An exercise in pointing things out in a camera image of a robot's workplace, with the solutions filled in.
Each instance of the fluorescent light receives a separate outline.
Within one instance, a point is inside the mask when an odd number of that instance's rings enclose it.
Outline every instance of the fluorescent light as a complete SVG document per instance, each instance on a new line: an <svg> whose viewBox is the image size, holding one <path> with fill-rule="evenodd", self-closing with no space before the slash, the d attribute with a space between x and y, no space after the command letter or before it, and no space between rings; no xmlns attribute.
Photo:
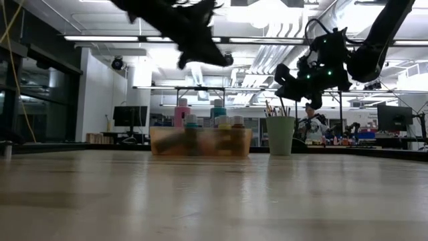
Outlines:
<svg viewBox="0 0 428 241"><path fill-rule="evenodd" d="M225 88L225 90L237 90L237 91L260 91L261 88Z"/></svg>
<svg viewBox="0 0 428 241"><path fill-rule="evenodd" d="M146 38L148 42L173 42L169 37L147 37ZM220 37L213 37L214 43L221 42Z"/></svg>
<svg viewBox="0 0 428 241"><path fill-rule="evenodd" d="M64 36L68 41L82 42L138 42L138 37L133 36Z"/></svg>
<svg viewBox="0 0 428 241"><path fill-rule="evenodd" d="M149 42L172 42L169 37L147 37Z"/></svg>
<svg viewBox="0 0 428 241"><path fill-rule="evenodd" d="M212 104L189 104L190 107L214 107Z"/></svg>
<svg viewBox="0 0 428 241"><path fill-rule="evenodd" d="M175 87L168 86L134 86L134 88L141 90L175 90Z"/></svg>
<svg viewBox="0 0 428 241"><path fill-rule="evenodd" d="M260 38L246 38L246 37L231 37L229 39L231 43L237 44L248 44L248 43L260 43L260 44L303 44L302 39L281 39L276 37L260 37Z"/></svg>
<svg viewBox="0 0 428 241"><path fill-rule="evenodd" d="M79 0L82 3L111 3L110 0Z"/></svg>
<svg viewBox="0 0 428 241"><path fill-rule="evenodd" d="M406 45L406 46L428 46L428 41L417 41L417 40L397 40L394 45Z"/></svg>

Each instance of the paint bottle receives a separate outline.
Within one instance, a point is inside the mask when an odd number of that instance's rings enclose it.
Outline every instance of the paint bottle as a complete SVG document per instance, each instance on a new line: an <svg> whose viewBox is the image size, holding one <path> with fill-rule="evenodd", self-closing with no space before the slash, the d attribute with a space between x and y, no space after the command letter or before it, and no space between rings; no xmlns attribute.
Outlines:
<svg viewBox="0 0 428 241"><path fill-rule="evenodd" d="M198 127L203 128L203 119L202 118L198 119Z"/></svg>
<svg viewBox="0 0 428 241"><path fill-rule="evenodd" d="M215 126L215 117L225 116L226 108L223 106L223 100L217 99L214 100L214 107L211 108L211 126Z"/></svg>
<svg viewBox="0 0 428 241"><path fill-rule="evenodd" d="M185 119L191 109L187 106L187 99L180 98L179 105L174 109L174 127L184 127Z"/></svg>
<svg viewBox="0 0 428 241"><path fill-rule="evenodd" d="M227 115L219 116L219 129L221 130L232 129L232 126L229 123L229 117L227 117Z"/></svg>
<svg viewBox="0 0 428 241"><path fill-rule="evenodd" d="M219 127L219 118L220 116L214 118L214 126L213 126L214 128Z"/></svg>
<svg viewBox="0 0 428 241"><path fill-rule="evenodd" d="M245 129L245 126L243 125L243 116L234 116L232 118L232 129Z"/></svg>
<svg viewBox="0 0 428 241"><path fill-rule="evenodd" d="M231 148L233 156L244 156L245 153L245 126L243 116L233 117L231 133Z"/></svg>
<svg viewBox="0 0 428 241"><path fill-rule="evenodd" d="M195 114L188 114L185 119L186 125L185 128L197 128L197 117Z"/></svg>
<svg viewBox="0 0 428 241"><path fill-rule="evenodd" d="M342 145L349 145L348 137L343 138Z"/></svg>
<svg viewBox="0 0 428 241"><path fill-rule="evenodd" d="M222 115L219 116L219 128L216 131L217 137L217 150L220 156L231 155L231 129L229 124L229 117Z"/></svg>
<svg viewBox="0 0 428 241"><path fill-rule="evenodd" d="M185 125L185 148L188 155L198 154L198 141L197 141L197 117L194 114L186 116Z"/></svg>

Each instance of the green cup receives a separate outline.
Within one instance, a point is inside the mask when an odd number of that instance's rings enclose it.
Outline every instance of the green cup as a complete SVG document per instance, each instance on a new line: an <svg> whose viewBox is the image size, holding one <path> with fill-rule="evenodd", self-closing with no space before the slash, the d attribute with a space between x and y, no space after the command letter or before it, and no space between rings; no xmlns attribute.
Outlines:
<svg viewBox="0 0 428 241"><path fill-rule="evenodd" d="M295 120L294 117L287 116L272 116L266 118L271 155L291 155Z"/></svg>

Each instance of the wooden table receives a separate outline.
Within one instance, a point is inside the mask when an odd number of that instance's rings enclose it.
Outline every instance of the wooden table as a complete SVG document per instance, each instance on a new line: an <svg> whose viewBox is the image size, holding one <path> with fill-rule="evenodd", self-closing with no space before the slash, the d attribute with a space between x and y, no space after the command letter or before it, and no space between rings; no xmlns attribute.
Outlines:
<svg viewBox="0 0 428 241"><path fill-rule="evenodd" d="M26 240L428 240L428 166L346 155L13 156L0 237Z"/></svg>

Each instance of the plastic storage bin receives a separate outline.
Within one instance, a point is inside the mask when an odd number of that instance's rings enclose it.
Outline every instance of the plastic storage bin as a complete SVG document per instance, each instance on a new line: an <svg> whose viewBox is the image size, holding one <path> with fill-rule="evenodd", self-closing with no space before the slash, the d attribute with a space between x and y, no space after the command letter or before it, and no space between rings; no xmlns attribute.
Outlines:
<svg viewBox="0 0 428 241"><path fill-rule="evenodd" d="M153 155L246 157L252 139L251 129L151 127Z"/></svg>

